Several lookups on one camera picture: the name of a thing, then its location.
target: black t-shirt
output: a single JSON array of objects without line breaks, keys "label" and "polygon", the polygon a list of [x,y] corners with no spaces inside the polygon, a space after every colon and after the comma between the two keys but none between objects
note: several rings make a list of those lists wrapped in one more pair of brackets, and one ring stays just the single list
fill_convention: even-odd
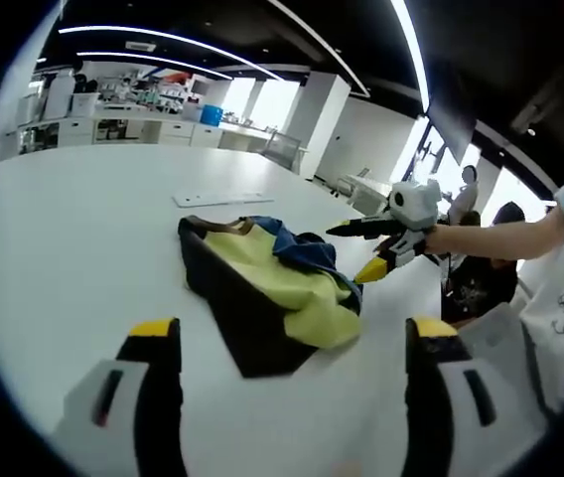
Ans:
[{"label": "black t-shirt", "polygon": [[489,258],[468,256],[441,288],[441,316],[447,323],[483,316],[511,301],[518,283],[515,262],[493,268]]}]

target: black ceiling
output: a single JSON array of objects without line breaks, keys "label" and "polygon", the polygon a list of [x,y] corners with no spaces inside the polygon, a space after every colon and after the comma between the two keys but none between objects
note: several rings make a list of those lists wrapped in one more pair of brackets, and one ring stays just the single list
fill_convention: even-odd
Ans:
[{"label": "black ceiling", "polygon": [[[397,84],[418,89],[407,44],[389,0],[282,3],[341,50],[344,61],[370,86],[371,101],[410,115],[421,112],[419,101],[390,87]],[[406,4],[430,89],[434,89],[440,71],[451,69],[461,78],[478,119],[518,145],[562,184],[564,0],[408,0]],[[193,38],[258,64],[307,65],[338,73],[352,84],[353,91],[359,91],[323,46],[267,0],[70,0],[58,26],[99,24]],[[82,50],[125,52],[125,41],[130,40],[155,43],[157,49],[151,55],[205,68],[236,64],[198,47],[116,32],[53,33],[43,55],[49,64],[67,63]],[[286,79],[298,77],[276,73]],[[532,99],[541,91],[547,92],[548,100],[533,107]],[[533,111],[529,116],[534,120],[535,136],[511,128],[523,111]]]}]

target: blue cloth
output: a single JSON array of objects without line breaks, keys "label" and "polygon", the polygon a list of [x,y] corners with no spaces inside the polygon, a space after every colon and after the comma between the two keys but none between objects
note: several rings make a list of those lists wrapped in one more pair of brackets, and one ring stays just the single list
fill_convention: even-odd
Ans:
[{"label": "blue cloth", "polygon": [[358,313],[361,310],[361,287],[338,272],[335,266],[337,253],[335,247],[326,243],[315,234],[292,234],[282,221],[264,216],[252,216],[251,219],[275,236],[273,254],[285,265],[300,270],[319,269],[330,274],[335,280],[347,286],[351,292],[350,309]]}]

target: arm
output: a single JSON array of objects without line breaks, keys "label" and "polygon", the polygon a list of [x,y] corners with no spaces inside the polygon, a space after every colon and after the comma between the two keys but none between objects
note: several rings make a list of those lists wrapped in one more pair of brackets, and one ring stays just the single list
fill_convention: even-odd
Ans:
[{"label": "arm", "polygon": [[556,207],[533,224],[499,226],[436,226],[426,238],[429,253],[463,253],[505,260],[532,259],[564,242],[564,213]]}]

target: white table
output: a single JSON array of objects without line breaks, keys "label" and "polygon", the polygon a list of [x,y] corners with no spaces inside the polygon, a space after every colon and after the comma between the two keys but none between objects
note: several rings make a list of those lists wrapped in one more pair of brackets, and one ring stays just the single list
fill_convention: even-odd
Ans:
[{"label": "white table", "polygon": [[347,175],[346,180],[354,186],[348,203],[356,210],[371,216],[385,207],[391,185],[354,175]]},{"label": "white table", "polygon": [[[178,209],[176,191],[264,191],[275,202]],[[0,163],[0,376],[50,434],[65,394],[131,327],[181,319],[182,448],[190,475],[398,475],[407,449],[404,320],[439,313],[439,276],[417,259],[364,290],[358,341],[291,377],[243,379],[205,301],[184,285],[181,217],[270,215],[291,231],[356,213],[256,154],[99,145]],[[355,274],[373,241],[328,238]]]}]

